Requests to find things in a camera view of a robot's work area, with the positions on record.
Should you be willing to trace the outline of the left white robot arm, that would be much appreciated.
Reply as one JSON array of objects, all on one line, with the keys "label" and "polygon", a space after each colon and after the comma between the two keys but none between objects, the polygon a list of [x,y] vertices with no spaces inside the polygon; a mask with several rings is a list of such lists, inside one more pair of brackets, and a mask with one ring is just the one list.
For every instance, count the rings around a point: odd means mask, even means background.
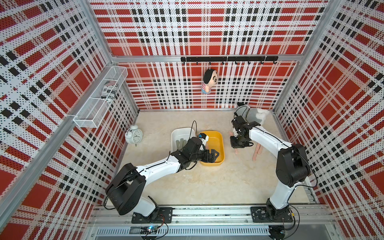
[{"label": "left white robot arm", "polygon": [[106,199],[113,204],[112,209],[120,216],[133,213],[150,221],[157,220],[160,207],[151,197],[143,196],[145,187],[165,176],[191,170],[191,164],[216,162],[220,153],[206,148],[208,140],[208,136],[200,134],[162,160],[137,167],[131,163],[124,165],[106,188]]}]

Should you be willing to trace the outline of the white storage box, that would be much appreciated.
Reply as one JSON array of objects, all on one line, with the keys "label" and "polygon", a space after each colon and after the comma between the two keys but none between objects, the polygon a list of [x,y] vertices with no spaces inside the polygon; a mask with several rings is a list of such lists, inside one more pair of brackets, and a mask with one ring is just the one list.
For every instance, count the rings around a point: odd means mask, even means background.
[{"label": "white storage box", "polygon": [[195,137],[196,132],[192,128],[179,128],[171,133],[171,152],[181,150],[191,137]]}]

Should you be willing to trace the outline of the yellow storage box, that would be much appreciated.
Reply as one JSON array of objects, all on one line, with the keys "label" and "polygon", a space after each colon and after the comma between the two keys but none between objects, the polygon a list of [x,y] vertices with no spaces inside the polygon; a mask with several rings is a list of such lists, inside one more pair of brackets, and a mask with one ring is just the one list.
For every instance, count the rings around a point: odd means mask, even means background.
[{"label": "yellow storage box", "polygon": [[205,167],[218,167],[220,166],[224,160],[225,160],[225,150],[224,150],[224,141],[223,136],[218,131],[203,131],[202,134],[206,134],[209,137],[208,142],[206,143],[206,148],[209,150],[216,150],[219,153],[218,158],[214,163],[205,163],[200,162],[201,165]]}]

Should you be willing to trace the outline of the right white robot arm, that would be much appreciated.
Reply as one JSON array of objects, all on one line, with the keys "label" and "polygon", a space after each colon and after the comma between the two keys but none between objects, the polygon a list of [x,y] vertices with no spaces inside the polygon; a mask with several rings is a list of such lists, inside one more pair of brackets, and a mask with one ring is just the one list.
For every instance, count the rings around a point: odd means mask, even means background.
[{"label": "right white robot arm", "polygon": [[246,148],[256,142],[276,157],[278,183],[272,196],[267,199],[266,215],[271,222],[282,221],[290,213],[289,200],[296,187],[302,186],[302,182],[311,174],[305,147],[284,141],[259,123],[248,123],[242,116],[235,117],[232,124],[235,132],[230,137],[232,148]]}]

